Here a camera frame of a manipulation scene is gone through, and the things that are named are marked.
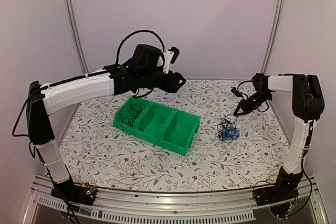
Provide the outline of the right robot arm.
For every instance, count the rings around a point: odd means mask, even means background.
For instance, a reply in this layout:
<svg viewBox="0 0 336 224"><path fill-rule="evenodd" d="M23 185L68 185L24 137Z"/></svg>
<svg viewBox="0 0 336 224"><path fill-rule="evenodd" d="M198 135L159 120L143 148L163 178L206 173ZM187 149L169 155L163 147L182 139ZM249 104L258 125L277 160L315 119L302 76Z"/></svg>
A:
<svg viewBox="0 0 336 224"><path fill-rule="evenodd" d="M271 196L284 200L296 189L303 175L304 158L309 151L313 130L324 111L324 98L316 75L280 74L266 76L257 73L251 80L255 93L243 98L234 111L241 116L258 109L262 103L272 100L272 93L291 93L291 108L295 116L295 128L286 160L279 170Z"/></svg>

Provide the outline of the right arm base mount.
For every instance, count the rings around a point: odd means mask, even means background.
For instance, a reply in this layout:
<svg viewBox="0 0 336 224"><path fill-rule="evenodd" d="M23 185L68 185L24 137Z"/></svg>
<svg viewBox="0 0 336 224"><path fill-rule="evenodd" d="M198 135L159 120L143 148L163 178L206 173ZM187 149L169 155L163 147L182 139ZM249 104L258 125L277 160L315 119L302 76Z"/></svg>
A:
<svg viewBox="0 0 336 224"><path fill-rule="evenodd" d="M269 186L256 188L261 183L266 182ZM253 199L257 206L269 206L270 213L277 219L288 218L298 201L298 190L278 191L274 184L265 180L255 183L252 192Z"/></svg>

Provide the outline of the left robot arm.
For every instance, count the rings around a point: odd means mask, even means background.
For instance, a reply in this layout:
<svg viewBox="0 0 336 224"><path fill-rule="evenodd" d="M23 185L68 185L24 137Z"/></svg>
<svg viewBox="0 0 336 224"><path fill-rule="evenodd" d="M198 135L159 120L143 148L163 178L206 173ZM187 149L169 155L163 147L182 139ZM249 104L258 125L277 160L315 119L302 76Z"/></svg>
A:
<svg viewBox="0 0 336 224"><path fill-rule="evenodd" d="M28 97L19 113L26 115L28 132L25 136L37 148L51 180L67 200L77 197L78 188L73 185L56 146L49 116L70 105L97 97L133 92L135 98L140 98L140 89L152 92L158 88L176 93L185 83L180 73L170 70L179 54L176 47L166 49L138 44L133 56L123 64L116 59L114 64L95 72L54 83L34 81L30 84Z"/></svg>

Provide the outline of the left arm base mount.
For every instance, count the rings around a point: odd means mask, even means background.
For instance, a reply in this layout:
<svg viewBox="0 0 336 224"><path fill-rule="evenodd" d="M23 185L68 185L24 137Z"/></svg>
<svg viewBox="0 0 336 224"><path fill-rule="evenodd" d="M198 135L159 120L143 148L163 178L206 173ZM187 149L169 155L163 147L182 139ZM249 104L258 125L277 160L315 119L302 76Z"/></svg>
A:
<svg viewBox="0 0 336 224"><path fill-rule="evenodd" d="M55 184L51 191L53 197L83 205L93 206L97 188L88 183L75 184L72 180Z"/></svg>

